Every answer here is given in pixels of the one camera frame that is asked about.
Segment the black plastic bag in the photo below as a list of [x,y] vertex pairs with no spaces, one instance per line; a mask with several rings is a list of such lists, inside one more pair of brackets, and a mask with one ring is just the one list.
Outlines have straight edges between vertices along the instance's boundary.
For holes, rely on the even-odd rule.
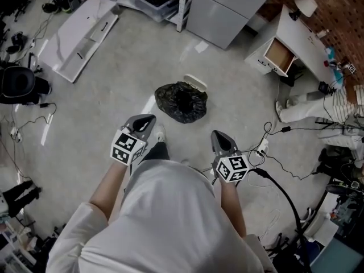
[[186,82],[159,87],[155,93],[158,108],[181,123],[192,123],[206,114],[206,92],[200,92]]

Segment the power strip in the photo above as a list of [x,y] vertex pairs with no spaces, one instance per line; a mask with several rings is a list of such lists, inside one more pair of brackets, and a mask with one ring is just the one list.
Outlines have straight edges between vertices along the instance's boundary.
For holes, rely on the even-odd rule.
[[268,140],[267,139],[263,139],[262,142],[260,143],[259,147],[257,148],[257,150],[255,151],[255,154],[258,157],[261,157],[263,152],[265,154],[268,153]]
[[11,138],[14,141],[16,141],[17,143],[20,143],[23,140],[21,133],[19,132],[19,130],[16,127],[13,127],[11,129],[10,135],[11,135]]

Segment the brick wall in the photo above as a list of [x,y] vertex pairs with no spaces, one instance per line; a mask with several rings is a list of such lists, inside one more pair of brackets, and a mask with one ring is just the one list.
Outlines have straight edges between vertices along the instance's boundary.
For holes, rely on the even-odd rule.
[[[318,8],[311,17],[300,16],[314,32],[330,29],[322,38],[326,46],[333,46],[336,59],[348,57],[357,69],[356,79],[364,82],[364,0],[315,0]],[[282,4],[296,9],[294,0],[267,0],[258,13],[272,20]]]

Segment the white desk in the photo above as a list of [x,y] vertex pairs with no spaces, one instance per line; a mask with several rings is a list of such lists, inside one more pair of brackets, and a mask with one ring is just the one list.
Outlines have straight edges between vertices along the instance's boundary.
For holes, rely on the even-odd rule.
[[87,0],[48,41],[39,59],[74,82],[118,19],[111,12],[114,6],[110,0]]
[[[293,21],[288,14],[288,7],[283,5],[282,12],[254,38],[245,61],[263,74],[275,71],[287,77],[292,63],[300,59],[319,81],[328,84],[335,82],[334,72],[324,66],[324,61],[328,60],[324,44],[300,19]],[[279,54],[280,49],[269,51],[276,41],[282,43],[280,49],[287,48],[284,54],[288,53],[288,57],[284,68],[272,59],[272,56]]]

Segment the white pants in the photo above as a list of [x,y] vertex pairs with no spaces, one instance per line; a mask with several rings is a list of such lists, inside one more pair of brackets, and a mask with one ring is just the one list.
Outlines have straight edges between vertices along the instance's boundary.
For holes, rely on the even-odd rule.
[[336,113],[334,112],[333,106],[333,96],[325,97],[325,108],[324,109],[324,98],[298,102],[296,105],[291,106],[290,108],[283,109],[280,113],[280,119],[282,122],[293,122],[300,121],[306,117],[323,117],[328,120],[333,120],[338,122],[339,120],[336,117]]

